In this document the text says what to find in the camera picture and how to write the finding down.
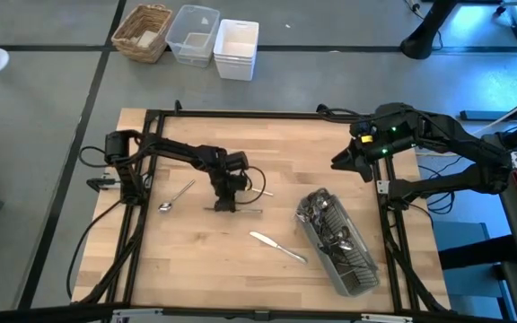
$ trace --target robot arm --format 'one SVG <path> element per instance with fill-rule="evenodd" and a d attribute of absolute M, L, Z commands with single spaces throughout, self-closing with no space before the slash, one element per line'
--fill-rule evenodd
<path fill-rule="evenodd" d="M 139 150 L 129 155 L 129 140 L 138 142 Z M 243 152 L 227 153 L 224 148 L 200 145 L 190 146 L 157 135 L 142 135 L 134 130 L 116 131 L 105 137 L 105 162 L 113 166 L 121 180 L 121 201 L 127 205 L 144 202 L 143 179 L 136 174 L 133 165 L 144 157 L 158 155 L 189 163 L 196 170 L 209 174 L 211 185 L 218 200 L 215 211 L 235 212 L 234 195 L 247 187 L 249 179 L 244 173 L 249 168 Z"/>
<path fill-rule="evenodd" d="M 507 185 L 512 169 L 510 154 L 503 148 L 468 134 L 449 116 L 416 110 L 402 103 L 380 106 L 369 117 L 360 117 L 350 126 L 348 147 L 332 159 L 332 169 L 351 170 L 364 181 L 372 180 L 371 164 L 380 158 L 412 147 L 453 152 L 474 162 L 462 173 L 409 182 L 388 183 L 391 203 L 407 208 L 417 197 L 472 189 L 497 194 Z"/>

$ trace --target white plastic container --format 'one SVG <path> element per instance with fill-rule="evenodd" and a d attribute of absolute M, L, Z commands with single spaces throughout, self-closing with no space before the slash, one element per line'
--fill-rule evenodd
<path fill-rule="evenodd" d="M 222 60 L 215 57 L 216 68 L 219 71 L 219 75 L 223 79 L 239 80 L 239 81 L 250 81 L 255 68 L 255 60 L 252 62 L 242 63 L 233 62 L 230 60 Z"/>
<path fill-rule="evenodd" d="M 258 22 L 221 20 L 213 50 L 221 78 L 252 80 L 258 43 Z"/>
<path fill-rule="evenodd" d="M 213 55 L 220 13 L 199 5 L 183 5 L 165 41 L 179 63 L 206 67 Z"/>

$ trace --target knife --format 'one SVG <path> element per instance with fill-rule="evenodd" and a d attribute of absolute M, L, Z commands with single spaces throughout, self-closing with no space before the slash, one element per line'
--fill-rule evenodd
<path fill-rule="evenodd" d="M 255 231 L 251 231 L 249 232 L 249 234 L 263 242 L 265 242 L 267 245 L 269 245 L 270 247 L 273 247 L 273 248 L 276 248 L 276 249 L 279 249 L 281 251 L 283 251 L 285 254 L 287 254 L 288 256 L 302 262 L 303 264 L 306 264 L 308 263 L 308 261 L 306 260 L 305 257 L 301 257 L 295 253 L 293 253 L 292 251 L 288 250 L 288 249 L 285 249 L 283 248 L 281 245 L 279 245 L 278 243 L 274 242 L 272 239 L 270 239 L 269 237 L 267 237 L 266 235 L 262 234 L 262 233 L 258 233 L 258 232 L 255 232 Z"/>

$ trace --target concrete floor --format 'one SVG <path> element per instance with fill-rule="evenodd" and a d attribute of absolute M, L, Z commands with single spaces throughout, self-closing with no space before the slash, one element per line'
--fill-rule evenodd
<path fill-rule="evenodd" d="M 124 16 L 144 2 L 127 1 Z M 419 24 L 402 0 L 164 3 L 175 13 L 183 4 L 201 4 L 220 10 L 222 18 L 259 22 L 260 45 L 397 46 Z M 0 44 L 102 45 L 117 4 L 0 1 Z M 423 4 L 424 13 L 428 8 Z M 508 16 L 493 19 L 494 9 L 459 6 L 441 29 L 444 46 L 517 47 Z M 0 211 L 0 310 L 14 308 L 21 294 L 99 56 L 11 52 L 0 74 L 0 198 L 6 202 Z M 221 80 L 214 65 L 180 65 L 168 52 L 156 65 L 110 53 L 83 144 L 102 145 L 121 108 L 170 109 L 176 99 L 185 109 L 312 111 L 324 102 L 371 112 L 381 103 L 404 101 L 451 115 L 463 109 L 508 110 L 517 105 L 517 53 L 435 53 L 414 61 L 399 53 L 259 52 L 250 83 Z M 421 162 L 440 169 L 448 160 Z M 68 262 L 97 197 L 84 181 L 98 174 L 76 165 L 35 307 L 68 303 Z M 499 200 L 484 196 L 493 212 L 473 214 L 468 205 L 474 199 L 479 203 L 478 195 L 459 193 L 460 211 L 435 220 L 485 222 L 492 236 L 507 233 Z"/>

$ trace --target wooden table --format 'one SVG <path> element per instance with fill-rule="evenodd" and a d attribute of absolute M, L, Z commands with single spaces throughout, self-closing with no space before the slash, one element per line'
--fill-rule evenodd
<path fill-rule="evenodd" d="M 144 116 L 144 109 L 122 109 L 118 129 L 141 131 Z M 192 145 L 222 146 L 229 152 L 244 151 L 250 164 L 266 173 L 267 190 L 275 196 L 263 196 L 248 205 L 262 209 L 263 214 L 205 211 L 203 207 L 212 206 L 215 201 L 208 175 L 188 164 L 159 158 L 133 305 L 393 311 L 374 184 L 364 183 L 357 173 L 329 167 L 330 159 L 348 144 L 348 125 L 321 120 L 167 117 L 163 136 Z M 394 164 L 398 178 L 419 179 L 414 152 L 396 154 Z M 258 173 L 250 170 L 249 175 L 260 186 Z M 158 205 L 192 179 L 197 182 L 175 202 L 173 209 L 159 214 Z M 339 296 L 294 219 L 300 198 L 320 187 L 340 198 L 379 266 L 381 284 L 371 292 L 355 298 Z M 252 192 L 244 192 L 237 198 L 251 197 Z M 116 189 L 101 191 L 95 216 L 118 198 Z M 425 201 L 415 203 L 425 208 Z M 123 211 L 124 207 L 119 206 L 91 230 L 74 301 L 82 299 L 112 263 Z M 430 221 L 415 209 L 406 211 L 404 218 L 414 269 L 438 302 L 449 308 Z M 262 244 L 249 231 L 266 234 L 307 257 L 309 264 L 302 265 Z M 117 300 L 122 297 L 125 269 L 121 276 Z M 408 308 L 400 270 L 399 283 L 403 304 Z"/>

